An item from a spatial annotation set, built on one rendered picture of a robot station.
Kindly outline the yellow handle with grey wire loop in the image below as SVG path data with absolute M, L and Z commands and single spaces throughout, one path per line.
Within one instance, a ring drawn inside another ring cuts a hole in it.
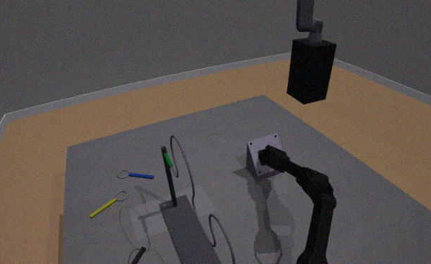
M 93 212 L 93 213 L 92 213 L 91 215 L 89 215 L 89 216 L 90 216 L 91 218 L 94 218 L 97 214 L 101 213 L 104 209 L 107 209 L 107 207 L 109 207 L 109 206 L 111 206 L 113 203 L 117 202 L 117 200 L 118 200 L 118 201 L 125 200 L 125 199 L 117 199 L 117 198 L 116 198 L 117 194 L 118 194 L 118 193 L 120 193 L 120 192 L 126 192 L 126 193 L 127 193 L 127 196 L 125 197 L 125 199 L 128 197 L 128 191 L 126 191 L 126 190 L 121 190 L 121 191 L 119 191 L 119 192 L 117 192 L 117 193 L 116 193 L 116 195 L 115 195 L 115 198 L 114 198 L 114 199 L 112 199 L 110 202 L 106 203 L 104 206 L 102 206 L 100 209 L 96 210 L 95 212 Z

